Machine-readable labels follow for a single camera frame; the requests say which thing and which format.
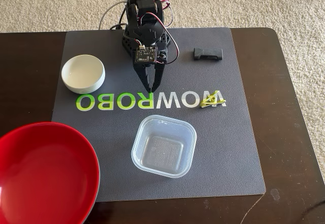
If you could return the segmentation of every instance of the robotic arm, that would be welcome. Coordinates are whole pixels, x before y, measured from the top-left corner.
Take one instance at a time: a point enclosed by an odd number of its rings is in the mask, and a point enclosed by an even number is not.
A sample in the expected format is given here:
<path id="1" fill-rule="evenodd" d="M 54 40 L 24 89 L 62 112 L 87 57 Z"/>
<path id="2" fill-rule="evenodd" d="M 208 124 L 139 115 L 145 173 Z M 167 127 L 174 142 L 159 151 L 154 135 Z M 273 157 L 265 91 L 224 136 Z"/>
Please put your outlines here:
<path id="1" fill-rule="evenodd" d="M 163 5 L 160 0 L 127 0 L 126 15 L 128 24 L 124 31 L 123 46 L 131 55 L 133 68 L 146 90 L 154 92 L 163 77 L 171 39 L 163 26 Z M 152 87 L 147 74 L 147 67 L 151 65 L 155 68 Z"/>

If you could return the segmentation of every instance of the wooden table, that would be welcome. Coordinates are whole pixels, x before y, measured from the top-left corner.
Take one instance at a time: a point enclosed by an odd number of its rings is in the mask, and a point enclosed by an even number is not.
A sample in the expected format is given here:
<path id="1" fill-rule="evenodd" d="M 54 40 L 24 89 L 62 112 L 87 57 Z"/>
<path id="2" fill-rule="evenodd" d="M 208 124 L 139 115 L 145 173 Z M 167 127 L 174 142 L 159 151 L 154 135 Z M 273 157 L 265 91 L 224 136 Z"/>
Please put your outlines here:
<path id="1" fill-rule="evenodd" d="M 267 189 L 243 223 L 325 223 L 324 181 L 277 35 L 232 33 Z M 65 36 L 0 34 L 0 136 L 51 120 Z M 240 224 L 260 197 L 96 203 L 85 223 Z"/>

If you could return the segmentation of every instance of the gray mat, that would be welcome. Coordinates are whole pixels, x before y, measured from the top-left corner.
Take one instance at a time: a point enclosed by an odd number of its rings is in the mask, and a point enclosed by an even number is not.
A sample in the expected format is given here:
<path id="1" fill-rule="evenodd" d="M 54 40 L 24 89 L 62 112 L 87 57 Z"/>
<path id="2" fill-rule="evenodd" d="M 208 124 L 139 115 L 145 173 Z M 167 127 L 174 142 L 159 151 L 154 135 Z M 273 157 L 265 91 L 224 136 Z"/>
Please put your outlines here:
<path id="1" fill-rule="evenodd" d="M 95 106 L 80 111 L 76 106 L 79 95 L 70 92 L 58 81 L 53 121 L 79 130 L 93 145 L 101 169 L 97 202 L 191 198 L 211 196 L 259 195 L 265 184 L 251 127 L 244 89 L 240 77 L 231 31 L 228 28 L 170 29 L 180 48 L 179 59 L 165 68 L 161 86 L 154 93 L 154 109 L 140 109 L 138 103 L 129 110 L 118 107 L 119 94 L 129 92 L 140 100 L 138 92 L 147 93 L 132 67 L 132 60 L 121 44 L 121 30 L 71 31 L 67 33 L 62 56 L 63 64 L 73 56 L 91 54 L 105 66 L 102 87 L 92 93 Z M 193 48 L 222 48 L 223 60 L 193 59 Z M 174 45 L 169 48 L 169 60 L 175 56 Z M 193 91 L 202 100 L 204 91 L 220 90 L 226 106 L 189 108 L 182 95 Z M 167 100 L 175 92 L 175 101 L 166 108 L 158 96 L 164 92 Z M 114 94 L 113 110 L 98 108 L 98 95 Z M 195 103 L 193 94 L 185 104 Z M 123 105 L 130 104 L 127 97 Z M 82 100 L 87 107 L 89 99 Z M 178 179 L 144 172 L 132 162 L 131 149 L 140 122 L 158 114 L 181 119 L 193 125 L 197 144 L 189 172 Z"/>

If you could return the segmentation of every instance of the cable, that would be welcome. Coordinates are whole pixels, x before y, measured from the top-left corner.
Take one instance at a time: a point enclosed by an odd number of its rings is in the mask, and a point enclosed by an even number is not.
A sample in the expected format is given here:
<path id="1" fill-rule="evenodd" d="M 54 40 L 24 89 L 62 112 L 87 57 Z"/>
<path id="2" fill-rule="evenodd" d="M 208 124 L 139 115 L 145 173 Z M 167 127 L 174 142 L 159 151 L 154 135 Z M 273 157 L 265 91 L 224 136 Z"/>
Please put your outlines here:
<path id="1" fill-rule="evenodd" d="M 103 21 L 105 15 L 106 15 L 106 13 L 108 13 L 108 11 L 111 10 L 114 6 L 116 6 L 116 5 L 118 5 L 118 4 L 121 4 L 121 3 L 127 3 L 127 0 L 117 2 L 117 3 L 115 3 L 114 5 L 112 5 L 111 7 L 109 7 L 109 8 L 106 10 L 106 12 L 103 14 L 103 16 L 102 16 L 102 18 L 101 18 L 101 20 L 100 20 L 100 25 L 99 25 L 99 27 L 98 27 L 98 30 L 101 30 L 102 21 Z"/>
<path id="2" fill-rule="evenodd" d="M 170 64 L 170 63 L 173 63 L 174 61 L 177 60 L 177 58 L 178 58 L 178 56 L 179 56 L 179 49 L 178 49 L 177 43 L 175 42 L 175 40 L 174 40 L 174 38 L 171 36 L 171 34 L 168 32 L 168 30 L 167 30 L 167 28 L 165 27 L 165 25 L 163 24 L 163 22 L 162 22 L 162 21 L 161 21 L 161 20 L 160 20 L 156 15 L 154 15 L 154 14 L 151 13 L 151 12 L 147 12 L 146 14 L 150 14 L 151 16 L 155 17 L 155 18 L 157 19 L 157 21 L 162 25 L 162 27 L 164 28 L 164 30 L 168 33 L 169 37 L 171 37 L 172 41 L 174 42 L 174 44 L 175 44 L 175 46 L 176 46 L 176 53 L 177 53 L 176 58 L 175 58 L 173 61 L 171 61 L 171 62 L 169 62 L 169 63 L 166 63 L 165 65 Z M 144 15 L 140 18 L 140 25 L 142 25 L 142 18 L 144 17 Z"/>
<path id="3" fill-rule="evenodd" d="M 171 12 L 172 12 L 172 21 L 165 27 L 169 27 L 170 25 L 172 25 L 173 21 L 174 21 L 174 12 L 173 12 L 173 9 L 172 7 L 169 5 L 169 9 L 171 9 Z"/>
<path id="4" fill-rule="evenodd" d="M 127 26 L 126 23 L 119 23 L 119 24 L 116 24 L 116 25 L 114 25 L 114 26 L 111 26 L 110 30 L 112 30 L 112 29 L 115 28 L 115 27 L 120 27 L 120 26 L 123 26 L 123 25 Z"/>
<path id="5" fill-rule="evenodd" d="M 133 39 L 133 38 L 131 38 L 131 37 L 126 36 L 125 31 L 126 31 L 126 29 L 125 29 L 124 32 L 123 32 L 123 36 L 124 36 L 125 38 L 127 38 L 127 39 L 129 39 L 129 40 L 134 40 L 134 41 L 136 41 L 139 45 L 142 45 L 141 42 L 140 42 L 140 40 Z"/>
<path id="6" fill-rule="evenodd" d="M 124 10 L 123 10 L 123 12 L 121 14 L 121 17 L 120 17 L 120 20 L 118 21 L 118 23 L 121 23 L 122 22 L 122 18 L 124 16 L 125 11 L 126 11 L 126 7 L 124 7 Z"/>

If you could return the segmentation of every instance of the carpet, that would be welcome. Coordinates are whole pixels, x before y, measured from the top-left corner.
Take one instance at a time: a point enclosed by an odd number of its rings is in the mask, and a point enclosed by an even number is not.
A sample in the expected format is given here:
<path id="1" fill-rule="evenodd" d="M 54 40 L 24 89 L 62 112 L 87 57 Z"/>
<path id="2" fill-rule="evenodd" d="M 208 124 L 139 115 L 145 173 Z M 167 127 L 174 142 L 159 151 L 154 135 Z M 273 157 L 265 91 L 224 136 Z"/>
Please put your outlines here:
<path id="1" fill-rule="evenodd" d="M 1 0 L 0 32 L 97 29 L 101 15 L 117 1 Z M 325 173 L 325 0 L 170 1 L 172 27 L 270 27 L 277 32 Z M 114 7 L 102 27 L 116 24 L 121 12 L 122 5 Z"/>

